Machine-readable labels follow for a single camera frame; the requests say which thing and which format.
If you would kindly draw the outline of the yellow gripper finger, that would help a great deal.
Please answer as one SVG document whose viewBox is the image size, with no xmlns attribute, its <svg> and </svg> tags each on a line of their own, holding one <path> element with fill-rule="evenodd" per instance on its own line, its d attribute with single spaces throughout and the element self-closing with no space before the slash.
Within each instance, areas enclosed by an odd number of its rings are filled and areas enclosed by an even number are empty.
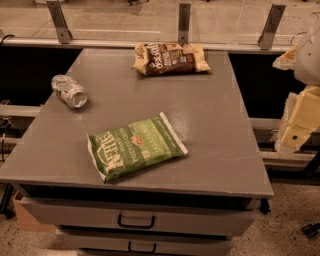
<svg viewBox="0 0 320 256">
<path fill-rule="evenodd" d="M 295 53 L 297 46 L 292 46 L 289 50 L 279 56 L 272 64 L 274 68 L 280 70 L 293 70 L 295 65 Z"/>
<path fill-rule="evenodd" d="M 279 153 L 293 153 L 320 127 L 320 87 L 308 85 L 289 93 L 275 142 Z"/>
</svg>

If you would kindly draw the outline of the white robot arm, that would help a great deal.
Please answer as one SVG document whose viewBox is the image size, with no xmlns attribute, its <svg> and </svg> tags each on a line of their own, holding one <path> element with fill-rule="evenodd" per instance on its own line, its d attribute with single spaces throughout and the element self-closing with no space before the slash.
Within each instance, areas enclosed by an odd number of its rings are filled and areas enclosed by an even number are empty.
<svg viewBox="0 0 320 256">
<path fill-rule="evenodd" d="M 300 93 L 289 93 L 275 142 L 277 152 L 293 153 L 320 127 L 320 19 L 273 67 L 293 70 L 294 78 L 306 85 Z"/>
</svg>

